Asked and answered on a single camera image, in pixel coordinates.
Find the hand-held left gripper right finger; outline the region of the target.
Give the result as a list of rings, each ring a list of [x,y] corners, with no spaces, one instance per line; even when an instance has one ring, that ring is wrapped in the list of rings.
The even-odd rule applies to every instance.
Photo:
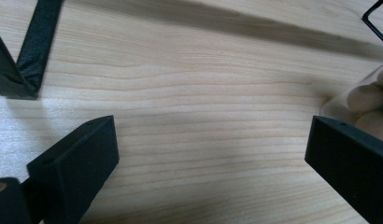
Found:
[[[305,161],[370,224],[383,224],[383,141],[315,116]]]

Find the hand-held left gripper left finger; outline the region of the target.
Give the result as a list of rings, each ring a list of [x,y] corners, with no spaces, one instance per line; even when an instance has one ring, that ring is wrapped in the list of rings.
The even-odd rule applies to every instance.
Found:
[[[45,224],[79,224],[119,163],[114,118],[87,121],[27,164],[45,198]]]

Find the black metal bracket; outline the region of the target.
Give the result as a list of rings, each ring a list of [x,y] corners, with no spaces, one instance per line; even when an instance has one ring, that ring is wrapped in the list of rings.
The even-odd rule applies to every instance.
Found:
[[[17,61],[0,36],[0,96],[34,100],[48,64],[64,0],[38,0]]]

